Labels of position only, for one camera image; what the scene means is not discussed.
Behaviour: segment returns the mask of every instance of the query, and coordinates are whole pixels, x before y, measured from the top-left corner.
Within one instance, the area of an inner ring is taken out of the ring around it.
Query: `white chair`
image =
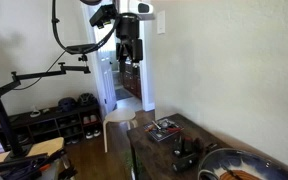
[[[116,109],[105,116],[104,120],[104,146],[105,146],[105,153],[107,153],[107,138],[106,138],[106,124],[108,122],[125,122],[127,121],[128,129],[131,128],[130,122],[132,122],[134,127],[137,127],[137,121],[135,119],[136,115],[132,109],[128,108],[120,108]]]

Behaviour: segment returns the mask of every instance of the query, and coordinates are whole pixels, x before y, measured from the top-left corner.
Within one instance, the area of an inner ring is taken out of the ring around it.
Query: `shoe rack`
[[[51,107],[47,113],[34,118],[30,117],[30,113],[9,117],[21,145],[35,144],[57,137],[64,137],[66,145],[76,144],[86,139],[87,134],[91,133],[95,137],[94,131],[102,131],[100,109],[97,104],[77,107],[70,112],[59,112],[57,107]],[[0,143],[5,151],[11,150],[1,126]]]

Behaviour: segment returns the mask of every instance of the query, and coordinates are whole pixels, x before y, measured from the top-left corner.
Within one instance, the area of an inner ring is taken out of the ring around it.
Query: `wooden floor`
[[[153,120],[154,111],[136,112],[139,126]],[[104,152],[103,134],[66,146],[68,157],[78,171],[77,180],[129,180],[131,172],[125,163],[125,154],[130,152],[126,136],[126,123],[108,123],[108,153]]]

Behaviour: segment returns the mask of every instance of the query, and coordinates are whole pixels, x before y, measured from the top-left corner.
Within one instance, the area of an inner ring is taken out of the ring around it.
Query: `light switch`
[[[165,11],[157,13],[157,34],[165,33]]]

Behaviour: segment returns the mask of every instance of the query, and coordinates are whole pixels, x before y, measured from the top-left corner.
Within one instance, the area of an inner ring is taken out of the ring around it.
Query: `wooden table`
[[[199,138],[205,147],[211,143],[217,143],[221,147],[230,147],[180,114],[174,114],[165,118],[184,127],[184,130],[180,132],[181,135],[189,136],[193,139]],[[138,127],[127,131],[127,136],[131,143],[135,179],[138,179],[136,156],[153,180],[197,179],[197,165],[181,173],[176,173],[172,169],[172,163],[178,160],[178,158],[172,154],[172,146],[176,135],[157,142],[144,131],[143,127]],[[199,159],[201,160],[204,155],[205,152],[199,154]]]
[[[61,150],[63,147],[64,147],[64,138],[63,137],[59,137],[59,138],[52,139],[49,141],[44,141],[44,142],[41,142],[38,144],[33,144],[30,152],[28,153],[28,155],[26,157],[34,156],[34,155],[38,155],[38,154],[44,154],[44,153],[47,153],[48,156],[50,156],[53,153],[55,153],[56,151]],[[9,152],[1,153],[0,154],[0,162],[3,162],[8,154],[9,154]],[[61,159],[63,161],[64,167],[68,168],[70,166],[70,162],[67,159],[67,155],[63,155],[61,157]]]

